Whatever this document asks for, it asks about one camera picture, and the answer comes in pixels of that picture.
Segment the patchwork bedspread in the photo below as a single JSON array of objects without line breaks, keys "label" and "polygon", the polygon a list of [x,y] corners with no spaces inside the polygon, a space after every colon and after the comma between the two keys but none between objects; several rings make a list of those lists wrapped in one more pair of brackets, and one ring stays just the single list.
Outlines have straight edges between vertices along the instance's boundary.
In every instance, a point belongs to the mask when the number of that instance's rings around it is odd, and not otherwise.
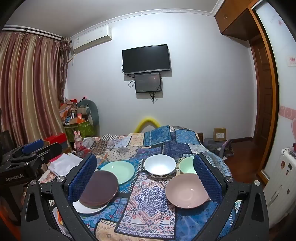
[{"label": "patchwork bedspread", "polygon": [[[85,138],[78,156],[84,157],[87,153],[96,155],[97,169],[119,160],[135,167],[134,176],[119,185],[117,196],[104,210],[91,215],[80,214],[100,241],[191,241],[213,214],[217,203],[207,201],[188,210],[177,208],[165,196],[166,184],[179,175],[181,160],[198,153],[203,153],[224,176],[231,175],[224,161],[201,144],[196,132],[179,126],[162,126],[144,134]],[[176,161],[176,170],[167,179],[153,179],[144,168],[146,158],[156,154],[171,156]],[[229,232],[239,204],[236,203],[220,237]]]}]

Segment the blue gripper pad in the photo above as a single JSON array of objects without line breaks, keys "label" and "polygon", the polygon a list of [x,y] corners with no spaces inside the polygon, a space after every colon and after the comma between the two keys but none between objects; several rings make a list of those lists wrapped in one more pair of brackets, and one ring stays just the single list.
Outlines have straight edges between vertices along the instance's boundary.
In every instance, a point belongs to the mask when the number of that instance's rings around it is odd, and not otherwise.
[{"label": "blue gripper pad", "polygon": [[95,169],[96,156],[94,154],[91,154],[88,160],[84,163],[83,167],[80,169],[80,171],[77,173],[77,175],[74,177],[73,181],[69,185],[68,201],[70,203],[79,200]]},{"label": "blue gripper pad", "polygon": [[43,147],[44,147],[44,141],[40,139],[30,144],[24,145],[22,152],[23,154],[27,155]]},{"label": "blue gripper pad", "polygon": [[210,199],[219,204],[222,201],[222,187],[199,155],[194,156],[193,167]]}]

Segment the yellow foam tube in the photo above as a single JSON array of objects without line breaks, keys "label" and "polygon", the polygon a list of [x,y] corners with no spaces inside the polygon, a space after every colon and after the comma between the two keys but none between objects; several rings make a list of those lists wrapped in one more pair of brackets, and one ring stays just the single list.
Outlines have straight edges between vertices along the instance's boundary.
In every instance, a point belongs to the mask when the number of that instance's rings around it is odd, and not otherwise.
[{"label": "yellow foam tube", "polygon": [[138,124],[137,128],[135,129],[135,133],[140,133],[143,126],[147,123],[147,122],[151,122],[153,125],[155,125],[157,128],[160,127],[160,124],[157,122],[157,120],[155,120],[152,117],[146,117],[143,120],[141,120],[141,122]]}]

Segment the curtain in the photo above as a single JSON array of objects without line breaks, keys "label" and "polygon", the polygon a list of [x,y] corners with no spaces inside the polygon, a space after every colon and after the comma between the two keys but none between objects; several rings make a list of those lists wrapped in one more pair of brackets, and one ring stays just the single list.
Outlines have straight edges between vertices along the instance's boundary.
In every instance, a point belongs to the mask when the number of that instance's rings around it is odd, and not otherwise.
[{"label": "curtain", "polygon": [[57,98],[60,41],[0,33],[2,130],[17,145],[63,132]]},{"label": "curtain", "polygon": [[60,102],[64,100],[64,90],[66,86],[68,60],[70,54],[70,38],[63,37],[59,48],[59,65],[58,65],[58,81],[57,94]]}]

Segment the wooden floor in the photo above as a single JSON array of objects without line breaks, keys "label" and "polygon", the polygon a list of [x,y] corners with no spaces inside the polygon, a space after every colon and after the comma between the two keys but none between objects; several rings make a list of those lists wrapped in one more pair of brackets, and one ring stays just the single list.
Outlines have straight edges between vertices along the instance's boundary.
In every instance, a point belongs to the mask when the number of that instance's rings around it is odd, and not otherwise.
[{"label": "wooden floor", "polygon": [[232,143],[234,155],[225,160],[232,176],[237,182],[251,183],[256,177],[263,150],[259,149],[253,141]]}]

